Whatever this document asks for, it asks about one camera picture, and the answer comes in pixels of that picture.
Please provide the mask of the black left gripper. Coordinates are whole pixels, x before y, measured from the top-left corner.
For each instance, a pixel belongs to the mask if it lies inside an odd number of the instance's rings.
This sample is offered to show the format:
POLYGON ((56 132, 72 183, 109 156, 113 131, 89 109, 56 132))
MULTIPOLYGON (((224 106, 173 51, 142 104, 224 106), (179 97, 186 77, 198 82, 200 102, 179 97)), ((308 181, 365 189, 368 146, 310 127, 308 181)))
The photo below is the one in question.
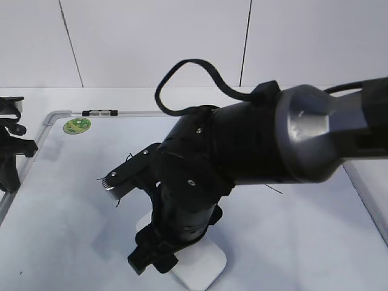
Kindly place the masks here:
POLYGON ((17 156, 32 158, 38 146, 32 139, 22 139, 27 133, 25 126, 14 119, 1 118, 1 191, 13 193, 21 185, 17 171, 17 156))

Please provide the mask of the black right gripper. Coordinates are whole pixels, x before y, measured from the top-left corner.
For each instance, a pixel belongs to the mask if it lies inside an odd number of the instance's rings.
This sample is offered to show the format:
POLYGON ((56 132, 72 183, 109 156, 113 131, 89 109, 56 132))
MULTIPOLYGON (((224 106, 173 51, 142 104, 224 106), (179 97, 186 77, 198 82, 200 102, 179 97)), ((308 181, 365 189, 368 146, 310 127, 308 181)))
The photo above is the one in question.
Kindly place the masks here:
POLYGON ((213 223, 213 214, 223 194, 223 183, 205 179, 195 185, 188 182, 164 183, 139 179, 136 185, 150 197, 153 206, 152 226, 155 233, 174 247, 162 248, 145 242, 137 244, 127 260, 137 275, 152 265, 159 273, 171 271, 178 263, 177 248, 199 241, 213 223))

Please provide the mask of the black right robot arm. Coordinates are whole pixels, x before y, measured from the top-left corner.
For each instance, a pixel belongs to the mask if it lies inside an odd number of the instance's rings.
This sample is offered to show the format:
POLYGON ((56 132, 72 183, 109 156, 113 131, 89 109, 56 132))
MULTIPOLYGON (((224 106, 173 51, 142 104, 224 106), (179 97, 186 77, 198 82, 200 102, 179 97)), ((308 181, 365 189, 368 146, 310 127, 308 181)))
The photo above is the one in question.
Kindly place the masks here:
POLYGON ((387 157, 387 79, 320 90, 259 85, 248 101, 202 106, 183 115, 165 140, 129 160, 133 187, 152 202, 150 223, 128 262, 161 273, 176 253, 222 217, 235 186, 318 183, 351 159, 387 157))

